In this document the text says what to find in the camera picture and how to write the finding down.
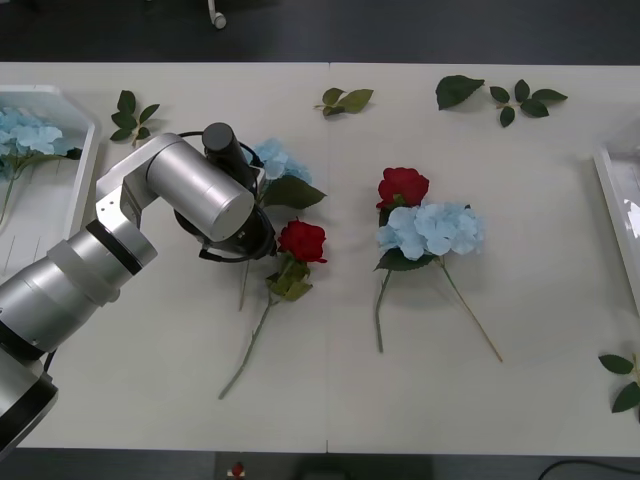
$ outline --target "silver cylindrical link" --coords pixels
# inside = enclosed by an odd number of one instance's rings
[[[147,172],[149,187],[214,242],[247,220],[253,195],[186,142],[162,150]]]

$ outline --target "red rose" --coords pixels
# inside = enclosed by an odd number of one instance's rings
[[[384,180],[378,185],[378,193],[382,201],[378,208],[392,206],[394,195],[402,195],[407,207],[415,207],[429,191],[429,180],[420,175],[415,168],[385,168]]]
[[[282,229],[278,242],[279,252],[291,252],[300,262],[327,261],[322,258],[322,244],[326,240],[324,230],[315,225],[293,220]]]

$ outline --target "loose leaf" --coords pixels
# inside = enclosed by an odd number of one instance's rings
[[[484,80],[475,80],[464,75],[444,77],[436,87],[438,110],[451,108],[464,102],[482,85]]]
[[[435,258],[437,258],[435,255],[425,254],[418,260],[408,260],[402,254],[402,250],[400,250],[399,248],[392,248],[382,256],[380,262],[378,263],[378,266],[376,267],[376,270],[406,272],[408,270],[415,270],[416,268],[421,268],[429,265]]]
[[[518,80],[515,88],[516,100],[518,102],[524,102],[527,98],[529,98],[530,92],[531,89],[529,88],[527,82],[525,82],[524,80]]]
[[[330,88],[324,95],[322,95],[322,103],[325,105],[335,105],[335,103],[340,98],[340,95],[344,93],[344,90],[340,90],[339,88]]]
[[[111,115],[111,120],[120,128],[126,128],[127,130],[133,130],[138,126],[138,122],[133,118],[133,115],[129,112],[118,112]]]
[[[311,290],[313,285],[310,285],[306,282],[293,282],[287,293],[284,295],[284,299],[288,302],[295,302],[300,299],[305,293]]]
[[[507,128],[516,118],[516,111],[511,107],[504,107],[500,113],[500,125]]]
[[[151,118],[151,115],[156,113],[156,110],[158,110],[158,108],[160,108],[160,104],[158,103],[149,105],[147,108],[145,108],[140,114],[140,125],[149,120]]]
[[[140,127],[140,130],[138,130],[138,136],[136,137],[136,141],[149,138],[150,135],[151,135],[151,132],[147,127]]]
[[[285,205],[287,207],[304,210],[315,205],[326,195],[312,187],[304,180],[293,175],[285,175],[269,184],[262,199],[265,207],[270,205]]]
[[[560,92],[556,92],[555,90],[543,88],[542,90],[534,92],[533,95],[531,95],[531,98],[541,102],[561,102],[566,100],[568,97]]]
[[[547,107],[538,100],[525,100],[522,102],[522,105],[520,105],[520,108],[523,112],[531,115],[532,117],[541,118],[549,116],[549,110],[547,110]]]
[[[339,113],[346,112],[347,109],[344,107],[324,107],[322,109],[322,114],[325,117],[330,117],[332,115],[338,115]]]
[[[347,113],[360,113],[371,100],[371,95],[373,95],[373,90],[368,88],[354,90],[341,98],[337,106],[344,107]]]
[[[618,394],[611,411],[613,413],[624,412],[638,405],[640,405],[640,387],[636,382],[631,382]]]
[[[111,135],[111,140],[113,140],[114,142],[126,140],[131,136],[132,133],[133,132],[131,130],[128,130],[126,128],[121,128],[120,130],[116,130],[116,132],[113,135]]]
[[[598,359],[602,366],[611,373],[628,375],[633,371],[633,363],[626,358],[619,357],[618,355],[602,355],[601,357],[598,357]]]
[[[133,114],[136,111],[136,96],[129,90],[120,92],[118,99],[118,110]]]
[[[491,96],[498,103],[509,103],[509,100],[511,100],[511,96],[509,96],[509,92],[507,92],[502,87],[491,87],[489,90],[491,90]]]

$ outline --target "flower bouquet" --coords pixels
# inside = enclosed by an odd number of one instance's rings
[[[502,357],[458,290],[445,263],[449,252],[465,255],[479,249],[484,225],[470,205],[432,204],[426,199],[429,180],[413,168],[387,168],[378,186],[379,230],[376,235],[382,257],[376,270],[387,270],[375,306],[378,350],[384,351],[380,307],[391,272],[402,272],[435,263],[476,322],[498,360]]]

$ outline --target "white plastic container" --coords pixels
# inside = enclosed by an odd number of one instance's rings
[[[82,156],[28,167],[14,183],[0,225],[0,283],[80,229],[100,139],[97,121],[56,87],[0,85],[3,107],[23,108],[46,119],[82,149]],[[3,180],[0,209],[7,188]]]

